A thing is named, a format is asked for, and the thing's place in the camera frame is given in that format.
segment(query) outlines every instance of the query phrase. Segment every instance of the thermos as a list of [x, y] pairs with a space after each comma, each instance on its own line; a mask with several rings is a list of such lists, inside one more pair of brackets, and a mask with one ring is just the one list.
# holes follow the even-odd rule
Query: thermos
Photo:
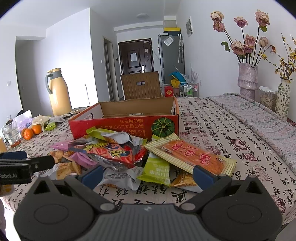
[[60, 68], [47, 71], [45, 85], [49, 93], [53, 115], [63, 115], [72, 111], [67, 84]]

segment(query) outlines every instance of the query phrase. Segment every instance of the orange fruit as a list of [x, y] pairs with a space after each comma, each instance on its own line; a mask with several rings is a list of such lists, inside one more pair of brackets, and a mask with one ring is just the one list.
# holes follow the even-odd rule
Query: orange fruit
[[42, 132], [41, 125], [34, 125], [34, 126], [32, 126], [32, 131], [34, 132], [35, 135], [40, 134]]
[[26, 129], [24, 131], [24, 139], [27, 141], [30, 140], [33, 137], [33, 135], [34, 135], [34, 133], [31, 129]]
[[27, 128], [24, 128], [24, 129], [22, 130], [22, 132], [21, 132], [22, 138], [24, 138], [24, 132], [25, 132], [26, 129], [27, 129]]

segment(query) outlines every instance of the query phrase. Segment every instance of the ceiling light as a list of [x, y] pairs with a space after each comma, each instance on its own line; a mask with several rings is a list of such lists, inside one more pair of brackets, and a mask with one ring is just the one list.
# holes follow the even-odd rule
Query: ceiling light
[[149, 15], [146, 13], [140, 13], [137, 15], [137, 18], [148, 18], [148, 17], [149, 17]]

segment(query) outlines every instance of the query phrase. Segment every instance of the green leaf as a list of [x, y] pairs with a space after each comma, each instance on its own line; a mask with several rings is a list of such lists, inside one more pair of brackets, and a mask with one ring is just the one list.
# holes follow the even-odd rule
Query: green leaf
[[259, 27], [264, 33], [266, 33], [266, 31], [267, 31], [267, 27], [265, 26], [265, 27], [262, 27], [262, 26], [260, 26]]

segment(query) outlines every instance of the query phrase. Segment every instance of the vase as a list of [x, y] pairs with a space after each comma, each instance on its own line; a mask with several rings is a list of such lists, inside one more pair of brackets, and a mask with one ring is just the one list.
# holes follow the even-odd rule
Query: vase
[[289, 82], [281, 78], [281, 83], [278, 87], [278, 94], [276, 98], [276, 109], [275, 113], [279, 114], [280, 117], [287, 120], [288, 111], [290, 104], [290, 86]]
[[237, 85], [240, 94], [255, 100], [255, 90], [258, 89], [258, 68], [253, 64], [239, 63], [239, 77]]

